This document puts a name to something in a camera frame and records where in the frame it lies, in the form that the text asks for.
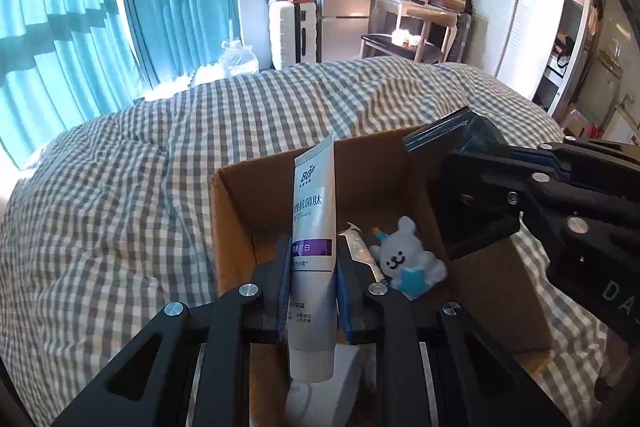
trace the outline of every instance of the plush toy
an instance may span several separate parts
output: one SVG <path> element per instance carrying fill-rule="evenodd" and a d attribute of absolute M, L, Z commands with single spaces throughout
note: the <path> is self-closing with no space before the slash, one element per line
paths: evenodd
<path fill-rule="evenodd" d="M 410 301 L 428 292 L 447 276 L 447 267 L 433 253 L 422 249 L 415 237 L 415 223 L 406 216 L 398 220 L 398 231 L 391 235 L 373 229 L 380 246 L 369 248 L 382 273 L 391 278 L 391 287 Z"/>

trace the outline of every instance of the brown cardboard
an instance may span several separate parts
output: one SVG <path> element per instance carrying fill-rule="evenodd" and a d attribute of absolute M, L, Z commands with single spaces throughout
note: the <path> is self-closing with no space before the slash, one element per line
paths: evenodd
<path fill-rule="evenodd" d="M 402 145 L 402 138 L 416 129 L 335 143 L 337 230 L 346 229 L 349 221 L 362 230 L 377 226 L 393 232 L 399 217 L 410 216 L 425 248 L 442 259 L 449 271 L 447 280 L 423 298 L 436 303 L 459 301 L 533 374 L 548 361 L 551 334 L 525 267 L 509 240 L 460 259 L 447 258 L 425 183 Z M 255 264 L 273 258 L 278 236 L 290 233 L 294 159 L 303 151 L 228 166 L 213 176 L 214 263 L 220 293 L 247 282 Z M 365 236 L 371 243 L 372 236 Z M 272 361 L 270 370 L 263 373 L 269 374 L 277 363 Z M 276 393 L 269 380 L 258 381 L 252 360 L 252 415 L 275 421 L 284 410 L 286 393 Z M 282 381 L 282 374 L 277 380 Z M 269 398 L 258 405 L 258 396 Z"/>

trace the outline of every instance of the silver mini fridge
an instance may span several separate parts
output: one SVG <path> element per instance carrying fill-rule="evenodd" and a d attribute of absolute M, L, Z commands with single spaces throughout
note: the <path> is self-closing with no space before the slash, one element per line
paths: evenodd
<path fill-rule="evenodd" d="M 318 0 L 318 62 L 360 56 L 360 38 L 369 33 L 371 0 Z"/>

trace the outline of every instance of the white suitcase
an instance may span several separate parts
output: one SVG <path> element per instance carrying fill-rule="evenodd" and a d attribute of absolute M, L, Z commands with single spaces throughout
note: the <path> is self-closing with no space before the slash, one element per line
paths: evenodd
<path fill-rule="evenodd" d="M 269 33 L 273 67 L 281 70 L 300 62 L 316 62 L 316 4 L 269 4 Z"/>

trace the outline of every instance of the clear plastic object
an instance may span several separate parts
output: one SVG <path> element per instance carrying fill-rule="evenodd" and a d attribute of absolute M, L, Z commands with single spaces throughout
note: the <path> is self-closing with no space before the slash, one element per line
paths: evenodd
<path fill-rule="evenodd" d="M 222 68 L 223 78 L 258 72 L 258 57 L 252 52 L 252 46 L 243 46 L 241 41 L 233 41 L 223 42 L 222 47 L 225 52 L 218 59 L 218 63 Z"/>

